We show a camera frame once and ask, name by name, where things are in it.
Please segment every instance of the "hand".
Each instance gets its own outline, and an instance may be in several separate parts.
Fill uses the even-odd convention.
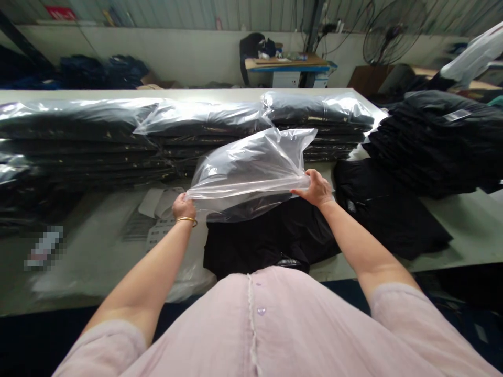
[[[332,197],[330,183],[315,169],[309,169],[305,173],[311,177],[309,188],[307,190],[294,188],[290,192],[299,195],[318,208],[324,203],[333,202],[334,198]]]
[[[195,219],[194,201],[189,199],[185,201],[187,193],[178,195],[177,199],[173,202],[173,216],[175,220],[180,217],[191,217]]]

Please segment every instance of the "red sign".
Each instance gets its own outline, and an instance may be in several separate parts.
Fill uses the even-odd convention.
[[[58,21],[76,21],[77,16],[70,8],[46,6],[52,18]]]

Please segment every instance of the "pink blouse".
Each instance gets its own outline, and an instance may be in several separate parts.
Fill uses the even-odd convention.
[[[120,320],[86,332],[55,376],[497,376],[426,296],[380,286],[372,318],[303,272],[233,274],[149,349]]]

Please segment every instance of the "electric fan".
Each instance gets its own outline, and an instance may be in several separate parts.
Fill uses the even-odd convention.
[[[419,38],[426,21],[422,1],[395,0],[371,22],[363,43],[363,57],[373,66],[400,59]]]

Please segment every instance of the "white wall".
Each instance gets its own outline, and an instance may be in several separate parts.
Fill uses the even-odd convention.
[[[162,80],[178,80],[183,85],[204,85],[209,81],[243,84],[239,70],[239,41],[249,32],[172,30],[73,26],[18,26],[26,38],[52,63],[60,57],[84,54],[105,62],[115,54],[131,55],[143,60]],[[265,32],[285,51],[301,51],[300,33]],[[327,36],[327,50],[334,49],[345,35]],[[350,35],[327,59],[338,65],[329,80],[330,87],[345,87],[353,70],[365,65],[362,48],[364,35]],[[450,43],[466,40],[459,37],[421,36],[401,62],[428,65]],[[0,35],[0,43],[12,43]],[[318,54],[325,44],[318,47]],[[252,85],[267,83],[268,74],[250,74]]]

